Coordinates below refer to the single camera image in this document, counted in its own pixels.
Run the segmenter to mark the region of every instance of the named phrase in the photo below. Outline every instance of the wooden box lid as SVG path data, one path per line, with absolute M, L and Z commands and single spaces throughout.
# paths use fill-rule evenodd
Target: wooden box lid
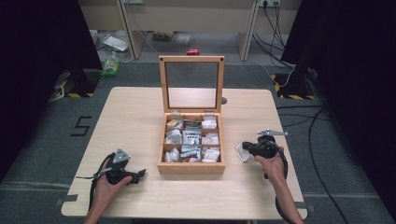
M 160 56 L 165 113 L 220 113 L 224 56 Z

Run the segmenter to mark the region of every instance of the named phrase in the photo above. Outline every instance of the metal bracket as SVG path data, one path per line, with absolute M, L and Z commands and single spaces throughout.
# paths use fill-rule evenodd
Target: metal bracket
M 286 133 L 286 132 L 282 133 L 282 132 L 277 132 L 277 131 L 273 131 L 273 130 L 270 130 L 270 129 L 266 129 L 265 131 L 257 132 L 257 134 L 271 135 L 271 136 L 274 136 L 274 135 L 288 135 L 288 133 Z
M 114 156 L 113 163 L 128 161 L 129 159 L 131 159 L 131 156 L 124 152 L 121 148 L 118 148 L 116 155 Z

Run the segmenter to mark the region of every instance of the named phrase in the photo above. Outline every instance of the white object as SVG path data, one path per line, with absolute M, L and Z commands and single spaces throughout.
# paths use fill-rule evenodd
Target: white object
M 128 48 L 127 42 L 117 39 L 116 37 L 113 37 L 111 35 L 106 36 L 103 40 L 103 43 L 121 51 L 125 51 Z
M 250 158 L 250 153 L 242 148 L 242 143 L 235 147 L 235 152 L 241 162 L 245 162 Z

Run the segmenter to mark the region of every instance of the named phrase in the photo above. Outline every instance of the black controller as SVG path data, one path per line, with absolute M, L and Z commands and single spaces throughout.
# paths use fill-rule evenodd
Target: black controller
M 104 171 L 106 172 L 108 183 L 112 185 L 118 184 L 126 176 L 132 177 L 131 182 L 129 182 L 127 185 L 138 184 L 140 179 L 146 173 L 146 169 L 141 170 L 138 173 L 126 172 L 124 168 L 131 157 L 120 148 L 116 153 L 113 152 L 109 158 L 110 162 L 107 163 L 106 169 Z
M 271 135 L 260 136 L 257 141 L 257 144 L 243 142 L 242 148 L 253 156 L 262 156 L 266 159 L 272 159 L 279 151 L 275 138 Z

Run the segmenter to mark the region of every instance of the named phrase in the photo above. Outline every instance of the finger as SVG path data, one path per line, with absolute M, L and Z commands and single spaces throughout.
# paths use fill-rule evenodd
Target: finger
M 125 176 L 117 185 L 120 185 L 121 187 L 122 186 L 125 186 L 125 185 L 127 185 L 129 182 L 131 182 L 131 180 L 132 180 L 132 177 L 131 176 Z

